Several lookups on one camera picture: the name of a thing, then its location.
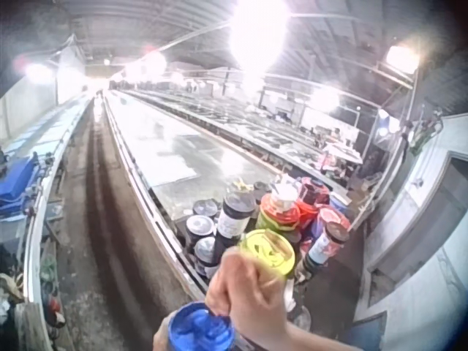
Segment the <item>factory aisle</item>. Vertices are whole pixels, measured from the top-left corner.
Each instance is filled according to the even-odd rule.
[[[145,226],[105,115],[78,126],[64,185],[61,299],[75,349],[150,350],[162,318],[188,301]],[[171,296],[170,301],[160,296]]]

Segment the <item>person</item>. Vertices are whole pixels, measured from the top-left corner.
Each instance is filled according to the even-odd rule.
[[[356,351],[354,347],[302,331],[287,321],[284,279],[254,257],[229,250],[211,280],[205,304],[216,315],[229,316],[237,332],[269,351]],[[154,351],[167,348],[167,326],[154,336]]]

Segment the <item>ceiling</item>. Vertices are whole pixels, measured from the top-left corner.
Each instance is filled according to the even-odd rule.
[[[89,65],[102,65],[108,58],[114,64],[139,58],[185,34],[229,20],[236,4],[236,0],[41,2],[45,1],[68,14]],[[446,1],[285,1],[291,13],[321,17],[290,20],[283,53],[270,72],[331,84],[378,105],[392,97],[388,108],[397,113],[409,92],[400,88],[400,82],[410,81],[381,62],[392,45],[417,48],[420,43],[418,97],[446,113],[468,110],[463,94],[468,83],[465,44],[453,9],[442,5]],[[211,31],[167,49],[165,56],[205,68],[236,67],[229,34],[229,28]],[[441,91],[440,85],[448,88]]]

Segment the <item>blue paint can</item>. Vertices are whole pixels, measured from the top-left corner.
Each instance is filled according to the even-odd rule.
[[[169,322],[172,351],[228,351],[234,339],[229,317],[213,316],[203,302],[185,305]]]

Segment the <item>yellow paint can lid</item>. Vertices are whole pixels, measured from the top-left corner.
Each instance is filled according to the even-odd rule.
[[[295,253],[291,244],[271,230],[254,230],[248,233],[240,247],[284,276],[294,267]]]

